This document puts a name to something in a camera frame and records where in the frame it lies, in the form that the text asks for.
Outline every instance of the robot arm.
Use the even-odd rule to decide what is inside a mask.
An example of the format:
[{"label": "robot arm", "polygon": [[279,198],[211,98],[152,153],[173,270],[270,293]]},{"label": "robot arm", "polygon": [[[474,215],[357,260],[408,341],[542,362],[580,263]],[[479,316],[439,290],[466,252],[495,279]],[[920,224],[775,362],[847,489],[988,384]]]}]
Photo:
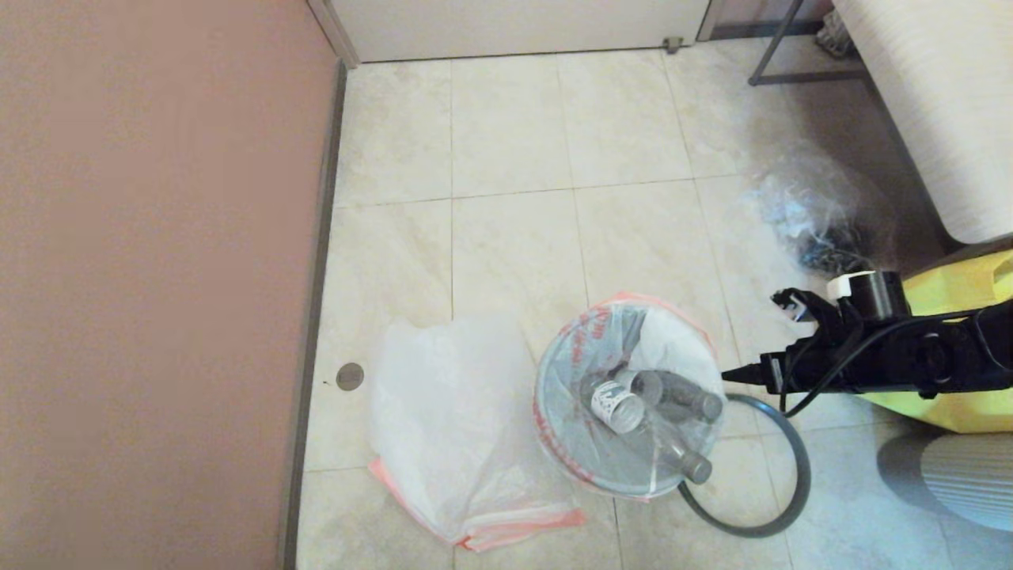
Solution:
[{"label": "robot arm", "polygon": [[830,290],[837,307],[798,290],[771,298],[796,320],[816,322],[816,333],[722,378],[767,387],[770,394],[804,392],[811,397],[824,392],[917,392],[932,399],[1013,387],[1013,301],[912,317],[895,272],[844,275],[831,281]]}]

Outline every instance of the bottle label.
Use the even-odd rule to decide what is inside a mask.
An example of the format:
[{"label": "bottle label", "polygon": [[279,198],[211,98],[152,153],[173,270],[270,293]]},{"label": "bottle label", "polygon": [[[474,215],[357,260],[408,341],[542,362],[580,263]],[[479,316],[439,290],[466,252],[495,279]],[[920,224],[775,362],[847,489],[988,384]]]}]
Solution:
[{"label": "bottle label", "polygon": [[619,408],[623,401],[633,398],[633,393],[623,385],[609,381],[602,383],[602,386],[595,389],[595,394],[591,396],[591,411],[598,416],[598,419],[612,427],[612,414]]}]

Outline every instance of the wall baseboard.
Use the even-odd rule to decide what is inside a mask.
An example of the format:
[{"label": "wall baseboard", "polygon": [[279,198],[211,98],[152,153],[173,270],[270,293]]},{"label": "wall baseboard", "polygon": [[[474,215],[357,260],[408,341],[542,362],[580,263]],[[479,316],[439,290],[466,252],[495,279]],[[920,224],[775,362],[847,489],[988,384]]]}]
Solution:
[{"label": "wall baseboard", "polygon": [[[777,32],[780,21],[758,21],[715,25],[710,39],[737,39],[741,37],[770,37]],[[812,35],[823,27],[823,20],[796,21],[788,25],[788,35]]]},{"label": "wall baseboard", "polygon": [[316,364],[317,340],[320,332],[320,312],[323,307],[323,282],[327,268],[327,247],[330,244],[330,221],[334,210],[337,180],[337,154],[341,143],[341,116],[344,113],[344,90],[348,80],[347,67],[337,61],[334,77],[333,106],[330,130],[324,144],[320,167],[320,219],[317,222],[316,254],[313,263],[313,283],[310,292],[306,331],[306,352],[303,375],[298,391],[292,473],[289,480],[285,532],[282,538],[282,568],[296,570],[296,548],[299,541],[299,509],[303,498],[303,463],[306,460],[306,435],[310,424],[310,398],[313,396],[313,372]]}]

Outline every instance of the floor tile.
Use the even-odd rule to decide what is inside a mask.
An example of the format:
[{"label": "floor tile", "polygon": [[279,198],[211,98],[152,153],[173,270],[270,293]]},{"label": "floor tile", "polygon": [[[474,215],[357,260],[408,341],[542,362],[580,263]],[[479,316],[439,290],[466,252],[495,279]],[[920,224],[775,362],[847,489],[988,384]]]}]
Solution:
[{"label": "floor tile", "polygon": [[822,294],[825,281],[802,270],[778,242],[750,194],[749,178],[704,178],[696,184],[742,362],[758,362],[760,353],[784,350],[809,336],[814,328],[793,323],[770,297],[786,288]]},{"label": "floor tile", "polygon": [[[786,35],[767,64],[764,75],[776,73],[812,73],[822,71],[861,71],[865,69],[861,58],[849,56],[837,59],[816,45],[815,35]],[[764,49],[770,40],[764,40]],[[756,62],[760,63],[762,52],[758,52]]]},{"label": "floor tile", "polygon": [[450,197],[451,62],[366,64],[348,73],[337,206]]},{"label": "floor tile", "polygon": [[454,195],[570,187],[555,56],[455,60]]},{"label": "floor tile", "polygon": [[454,200],[454,316],[505,313],[537,360],[587,310],[573,191]]},{"label": "floor tile", "polygon": [[296,557],[302,570],[453,568],[453,547],[365,469],[306,474]]},{"label": "floor tile", "polygon": [[[737,368],[724,296],[693,182],[579,188],[575,194],[591,303],[620,292],[669,302],[707,332],[721,371]],[[728,383],[725,388],[745,392]],[[757,433],[751,415],[736,407],[729,412],[722,435]]]},{"label": "floor tile", "polygon": [[694,176],[759,168],[798,137],[783,87],[746,82],[765,42],[707,42],[665,58]]},{"label": "floor tile", "polygon": [[[911,425],[802,433],[812,491],[801,516],[787,531],[795,570],[950,568],[936,515],[893,495],[876,468],[879,447]],[[764,436],[764,450],[783,507],[794,487],[794,459],[783,436]]]},{"label": "floor tile", "polygon": [[[307,471],[362,467],[373,459],[366,433],[370,351],[394,319],[418,327],[450,321],[450,216],[449,199],[334,210]],[[334,382],[346,362],[366,372],[354,392]]]},{"label": "floor tile", "polygon": [[[711,454],[711,481],[694,486],[699,502],[716,516],[739,524],[758,524],[777,514],[758,437],[722,439]],[[643,504],[616,502],[623,567],[637,570],[680,568],[790,569],[783,535],[745,540],[710,526],[678,493]]]},{"label": "floor tile", "polygon": [[958,570],[1013,567],[1013,533],[996,531],[956,516],[940,516],[950,563]]},{"label": "floor tile", "polygon": [[[814,331],[812,324],[793,323],[770,301],[786,288],[825,295],[826,281],[807,274],[778,242],[774,229],[763,221],[745,176],[696,180],[707,228],[713,242],[718,273],[724,289],[738,356],[743,364],[760,361],[760,354],[783,351]],[[753,396],[777,406],[777,398],[755,387]],[[801,397],[792,396],[789,405]],[[863,425],[888,420],[891,413],[849,395],[823,395],[792,423],[798,429]],[[769,421],[759,422],[761,433],[776,433]]]},{"label": "floor tile", "polygon": [[660,51],[557,58],[574,185],[691,177]]},{"label": "floor tile", "polygon": [[612,499],[589,491],[580,491],[577,497],[588,517],[582,526],[542,533],[484,553],[457,549],[454,567],[456,570],[620,570]]}]

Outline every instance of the crumpled plastic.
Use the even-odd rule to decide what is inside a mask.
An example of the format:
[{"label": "crumpled plastic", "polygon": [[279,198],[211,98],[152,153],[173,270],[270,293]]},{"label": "crumpled plastic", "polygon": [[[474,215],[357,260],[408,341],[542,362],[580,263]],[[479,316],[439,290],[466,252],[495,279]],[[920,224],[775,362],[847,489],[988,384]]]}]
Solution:
[{"label": "crumpled plastic", "polygon": [[863,174],[794,145],[753,176],[764,221],[802,267],[833,278],[895,264],[895,214]]},{"label": "crumpled plastic", "polygon": [[516,323],[395,324],[373,362],[370,470],[420,524],[484,551],[583,523],[539,447],[535,367]]}]

